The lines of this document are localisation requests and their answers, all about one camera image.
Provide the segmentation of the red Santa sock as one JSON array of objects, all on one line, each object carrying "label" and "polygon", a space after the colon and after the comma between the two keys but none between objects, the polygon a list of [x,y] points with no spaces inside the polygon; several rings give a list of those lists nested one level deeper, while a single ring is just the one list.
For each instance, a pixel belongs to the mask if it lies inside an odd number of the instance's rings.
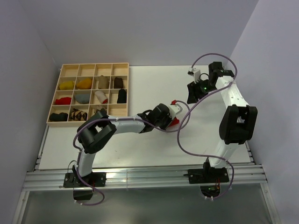
[{"label": "red Santa sock", "polygon": [[171,121],[171,123],[168,125],[168,127],[172,127],[179,124],[179,119],[177,119],[176,117]]}]

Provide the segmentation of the brown argyle sock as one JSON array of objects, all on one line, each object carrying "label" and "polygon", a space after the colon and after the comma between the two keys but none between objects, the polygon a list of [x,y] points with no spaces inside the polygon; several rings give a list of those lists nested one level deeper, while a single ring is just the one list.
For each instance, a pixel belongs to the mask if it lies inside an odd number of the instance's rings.
[{"label": "brown argyle sock", "polygon": [[105,112],[105,113],[107,113],[107,108],[104,107],[104,106],[102,106],[102,105],[97,105],[94,108],[94,113],[97,113],[97,112]]}]

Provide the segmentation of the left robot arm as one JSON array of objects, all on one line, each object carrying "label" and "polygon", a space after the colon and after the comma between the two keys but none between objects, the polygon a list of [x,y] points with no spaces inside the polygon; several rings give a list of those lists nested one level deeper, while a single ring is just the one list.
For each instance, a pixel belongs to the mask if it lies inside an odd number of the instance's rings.
[{"label": "left robot arm", "polygon": [[79,186],[90,183],[95,155],[116,134],[148,133],[154,128],[166,131],[177,121],[182,108],[172,103],[159,104],[153,110],[129,117],[109,116],[100,111],[77,129],[73,146],[79,150],[77,164],[73,166],[74,181]]}]

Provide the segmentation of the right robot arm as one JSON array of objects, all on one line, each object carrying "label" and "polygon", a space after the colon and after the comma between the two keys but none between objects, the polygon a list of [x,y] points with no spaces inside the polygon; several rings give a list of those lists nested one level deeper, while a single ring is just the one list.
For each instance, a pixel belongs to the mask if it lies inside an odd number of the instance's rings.
[{"label": "right robot arm", "polygon": [[219,126],[220,141],[215,157],[207,157],[203,168],[189,170],[190,183],[228,182],[226,161],[235,150],[253,136],[258,110],[241,95],[235,73],[223,68],[221,62],[208,66],[208,78],[203,80],[200,70],[191,67],[188,74],[194,81],[188,84],[188,104],[195,104],[213,91],[220,91],[226,111]]}]

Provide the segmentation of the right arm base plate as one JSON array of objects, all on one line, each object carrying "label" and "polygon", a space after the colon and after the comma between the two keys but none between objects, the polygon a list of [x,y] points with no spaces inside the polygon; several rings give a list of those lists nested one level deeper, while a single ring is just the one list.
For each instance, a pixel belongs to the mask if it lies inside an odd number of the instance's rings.
[{"label": "right arm base plate", "polygon": [[226,168],[189,169],[187,174],[190,184],[227,183],[229,176]]}]

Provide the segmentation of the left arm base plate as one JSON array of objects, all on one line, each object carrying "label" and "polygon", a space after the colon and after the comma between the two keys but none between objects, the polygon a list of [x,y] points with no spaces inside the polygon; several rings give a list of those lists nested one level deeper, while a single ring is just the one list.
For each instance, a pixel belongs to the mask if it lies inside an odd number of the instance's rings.
[{"label": "left arm base plate", "polygon": [[[89,175],[82,177],[82,179],[93,187],[104,187],[106,183],[106,173],[105,172],[91,172]],[[74,174],[67,173],[64,177],[64,188],[79,188],[86,187],[84,183]]]}]

